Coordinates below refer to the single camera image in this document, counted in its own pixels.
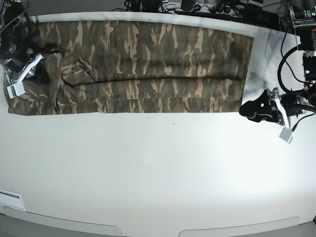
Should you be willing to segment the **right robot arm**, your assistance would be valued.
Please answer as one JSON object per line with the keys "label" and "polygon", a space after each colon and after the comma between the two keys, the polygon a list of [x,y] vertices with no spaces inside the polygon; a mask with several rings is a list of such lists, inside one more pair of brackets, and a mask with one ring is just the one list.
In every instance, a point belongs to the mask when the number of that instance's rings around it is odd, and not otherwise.
{"label": "right robot arm", "polygon": [[35,42],[39,30],[33,28],[27,9],[22,0],[0,2],[0,64],[9,84],[13,84],[37,56],[45,59],[52,49]]}

